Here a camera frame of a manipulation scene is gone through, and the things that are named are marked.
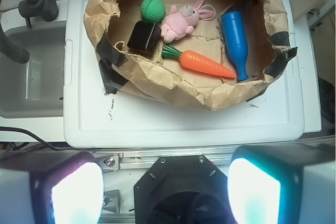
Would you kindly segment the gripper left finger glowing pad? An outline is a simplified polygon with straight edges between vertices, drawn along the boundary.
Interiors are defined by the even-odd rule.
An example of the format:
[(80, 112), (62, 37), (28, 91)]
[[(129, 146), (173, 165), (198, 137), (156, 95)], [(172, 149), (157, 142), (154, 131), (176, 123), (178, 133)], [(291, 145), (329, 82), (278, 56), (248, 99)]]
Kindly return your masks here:
[(90, 152), (1, 152), (1, 223), (98, 223), (103, 191)]

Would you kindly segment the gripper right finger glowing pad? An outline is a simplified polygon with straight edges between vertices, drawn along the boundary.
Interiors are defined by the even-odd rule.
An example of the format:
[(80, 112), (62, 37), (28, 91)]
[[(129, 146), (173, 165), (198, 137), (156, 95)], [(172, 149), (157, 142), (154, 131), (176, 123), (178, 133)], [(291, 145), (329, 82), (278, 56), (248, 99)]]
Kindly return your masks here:
[(228, 169), (238, 223), (335, 223), (335, 147), (242, 145)]

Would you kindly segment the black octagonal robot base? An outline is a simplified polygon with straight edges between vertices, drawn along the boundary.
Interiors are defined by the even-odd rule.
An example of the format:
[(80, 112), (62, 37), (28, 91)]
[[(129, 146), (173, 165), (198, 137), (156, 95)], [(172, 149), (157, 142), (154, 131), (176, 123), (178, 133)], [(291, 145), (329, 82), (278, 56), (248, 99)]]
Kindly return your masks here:
[(227, 176), (203, 155), (159, 157), (135, 183), (136, 223), (236, 223)]

